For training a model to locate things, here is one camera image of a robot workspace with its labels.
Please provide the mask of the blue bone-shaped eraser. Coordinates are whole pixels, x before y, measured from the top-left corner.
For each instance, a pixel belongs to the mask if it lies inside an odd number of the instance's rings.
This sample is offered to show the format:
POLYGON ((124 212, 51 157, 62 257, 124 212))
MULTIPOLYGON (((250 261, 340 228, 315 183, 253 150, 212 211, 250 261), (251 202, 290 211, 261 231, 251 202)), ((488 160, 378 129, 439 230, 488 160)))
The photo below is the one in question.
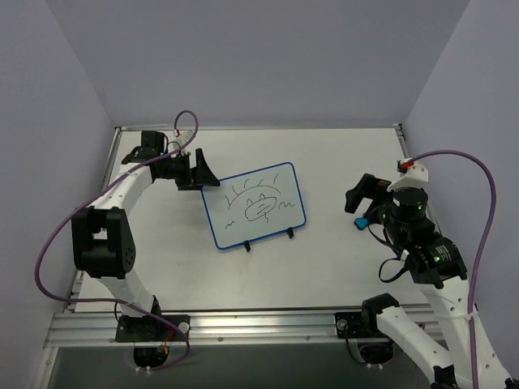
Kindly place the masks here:
POLYGON ((367 229, 368 226, 369 226, 369 220, 363 216, 361 217, 357 217, 354 219, 354 226, 358 229, 358 230, 364 230, 364 229, 367 229))

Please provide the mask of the blue framed whiteboard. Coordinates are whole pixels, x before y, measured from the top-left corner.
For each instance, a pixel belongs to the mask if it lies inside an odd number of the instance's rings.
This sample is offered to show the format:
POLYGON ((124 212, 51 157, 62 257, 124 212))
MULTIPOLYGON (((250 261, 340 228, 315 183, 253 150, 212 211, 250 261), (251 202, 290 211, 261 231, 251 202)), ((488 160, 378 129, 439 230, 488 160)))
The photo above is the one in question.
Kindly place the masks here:
POLYGON ((228 250, 307 223, 296 169, 289 161, 225 177, 201 190, 215 246, 228 250))

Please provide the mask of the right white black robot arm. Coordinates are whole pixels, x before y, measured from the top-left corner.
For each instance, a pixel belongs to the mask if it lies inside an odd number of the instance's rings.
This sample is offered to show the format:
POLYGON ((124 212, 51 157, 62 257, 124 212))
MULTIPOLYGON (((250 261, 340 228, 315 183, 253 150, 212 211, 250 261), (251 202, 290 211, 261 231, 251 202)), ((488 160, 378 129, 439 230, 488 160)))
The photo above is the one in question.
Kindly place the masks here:
POLYGON ((446 345, 432 339, 389 293, 362 302, 362 329, 393 341, 432 388, 516 388, 517 379, 500 362, 469 304, 470 281, 457 246, 427 218, 425 190, 393 189, 366 173, 346 192, 345 212, 355 213, 364 199, 371 201, 364 219, 382 226, 383 243, 403 262, 399 273, 409 273, 427 299, 446 345))

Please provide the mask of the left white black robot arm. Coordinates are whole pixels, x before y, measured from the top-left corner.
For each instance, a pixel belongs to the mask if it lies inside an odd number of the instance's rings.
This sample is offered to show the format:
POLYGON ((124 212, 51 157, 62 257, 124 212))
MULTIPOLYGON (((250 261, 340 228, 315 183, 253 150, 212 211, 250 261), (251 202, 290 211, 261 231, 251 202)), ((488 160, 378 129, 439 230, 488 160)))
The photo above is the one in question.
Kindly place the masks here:
POLYGON ((170 151, 166 134, 142 132, 139 145, 122 159, 118 174, 101 196, 71 218, 76 268, 110 291, 123 318, 135 318, 134 329, 146 340, 163 332, 164 320, 157 298, 135 270, 137 249, 129 215, 141 195, 159 180, 174 181, 178 190, 220 185, 202 149, 196 149, 195 161, 190 161, 186 149, 195 135, 193 130, 181 133, 174 140, 176 148, 170 151))

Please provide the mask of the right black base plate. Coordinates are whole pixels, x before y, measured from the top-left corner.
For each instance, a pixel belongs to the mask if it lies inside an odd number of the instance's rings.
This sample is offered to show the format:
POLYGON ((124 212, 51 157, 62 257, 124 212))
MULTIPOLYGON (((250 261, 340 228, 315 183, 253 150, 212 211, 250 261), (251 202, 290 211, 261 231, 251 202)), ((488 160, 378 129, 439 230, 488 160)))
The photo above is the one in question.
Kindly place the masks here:
POLYGON ((385 335, 364 323, 360 310, 339 311, 334 314, 335 330, 339 339, 384 339, 385 335))

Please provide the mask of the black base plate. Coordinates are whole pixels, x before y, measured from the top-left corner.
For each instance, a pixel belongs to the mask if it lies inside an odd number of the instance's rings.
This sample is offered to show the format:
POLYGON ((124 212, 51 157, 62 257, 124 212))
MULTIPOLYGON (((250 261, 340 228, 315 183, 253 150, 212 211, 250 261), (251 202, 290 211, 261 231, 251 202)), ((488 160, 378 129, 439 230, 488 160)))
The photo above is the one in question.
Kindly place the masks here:
POLYGON ((149 316, 130 317, 121 315, 118 318, 118 326, 115 341, 119 343, 142 343, 159 341, 181 341, 180 332, 188 335, 191 326, 191 317, 186 314, 166 314, 164 319, 175 325, 174 331, 162 322, 158 322, 149 316))
POLYGON ((339 311, 334 314, 335 330, 339 339, 384 339, 385 335, 364 323, 360 310, 339 311))

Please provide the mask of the aluminium front rail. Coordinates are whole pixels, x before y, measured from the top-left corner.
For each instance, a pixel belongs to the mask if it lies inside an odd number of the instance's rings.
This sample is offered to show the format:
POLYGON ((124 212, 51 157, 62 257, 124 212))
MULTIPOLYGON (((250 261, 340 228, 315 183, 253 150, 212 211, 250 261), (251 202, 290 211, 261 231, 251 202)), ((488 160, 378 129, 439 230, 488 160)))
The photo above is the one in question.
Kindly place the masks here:
MULTIPOLYGON (((302 310, 187 310, 166 314, 191 317, 187 335, 193 347, 213 345, 338 344, 334 314, 360 310, 358 306, 302 310)), ((114 307, 103 310, 66 310, 56 314, 45 337, 46 348, 152 347, 166 343, 183 347, 184 341, 119 343, 114 307)))

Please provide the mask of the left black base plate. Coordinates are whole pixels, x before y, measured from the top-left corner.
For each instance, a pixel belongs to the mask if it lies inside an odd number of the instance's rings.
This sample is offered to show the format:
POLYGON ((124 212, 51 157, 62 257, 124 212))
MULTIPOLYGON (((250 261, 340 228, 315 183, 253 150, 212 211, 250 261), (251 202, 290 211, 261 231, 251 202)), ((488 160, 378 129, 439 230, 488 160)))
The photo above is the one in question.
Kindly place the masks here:
POLYGON ((118 318, 118 326, 115 341, 119 343, 142 343, 159 341, 181 341, 180 332, 188 335, 191 326, 191 317, 186 314, 166 314, 164 319, 175 325, 174 331, 162 322, 158 322, 149 316, 130 317, 121 315, 118 318))

